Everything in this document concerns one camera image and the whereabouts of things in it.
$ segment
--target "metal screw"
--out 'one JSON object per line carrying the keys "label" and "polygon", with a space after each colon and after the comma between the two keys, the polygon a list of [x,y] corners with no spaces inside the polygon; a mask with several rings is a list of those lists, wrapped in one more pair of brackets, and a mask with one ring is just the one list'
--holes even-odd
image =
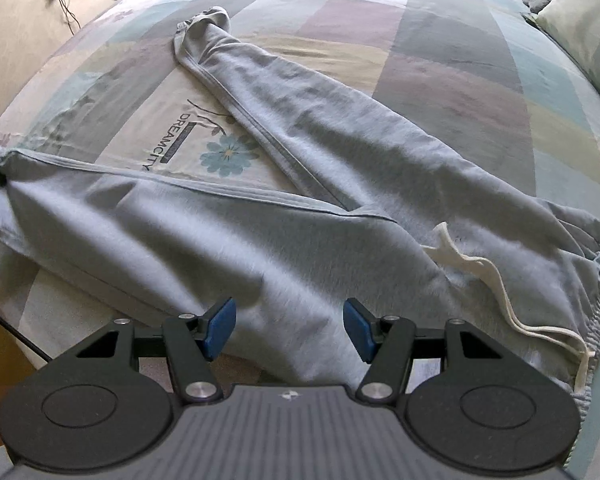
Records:
{"label": "metal screw", "polygon": [[388,384],[368,383],[362,386],[362,394],[368,399],[381,400],[390,397],[394,390]]}
{"label": "metal screw", "polygon": [[195,399],[208,399],[213,397],[217,391],[218,389],[213,384],[206,381],[191,383],[184,390],[189,397]]}

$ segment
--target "white logo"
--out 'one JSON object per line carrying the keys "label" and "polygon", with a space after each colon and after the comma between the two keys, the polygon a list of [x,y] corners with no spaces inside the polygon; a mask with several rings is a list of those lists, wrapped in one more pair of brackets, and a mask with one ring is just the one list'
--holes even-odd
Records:
{"label": "white logo", "polygon": [[280,394],[280,397],[282,397],[285,400],[296,400],[298,397],[300,397],[300,394],[293,390],[289,390],[283,394]]}

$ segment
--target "bed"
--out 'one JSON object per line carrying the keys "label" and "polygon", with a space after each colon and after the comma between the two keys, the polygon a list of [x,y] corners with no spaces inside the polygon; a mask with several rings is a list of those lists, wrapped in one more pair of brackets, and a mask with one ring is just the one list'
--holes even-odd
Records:
{"label": "bed", "polygon": [[[297,194],[174,57],[176,25],[210,6],[240,40],[364,92],[525,194],[600,219],[600,94],[522,0],[122,0],[20,91],[0,145]],[[241,156],[219,158],[224,148]],[[0,312],[52,356],[123,315],[1,244]],[[568,463],[577,478],[600,478],[595,365]],[[275,380],[237,357],[214,366],[224,382]]]}

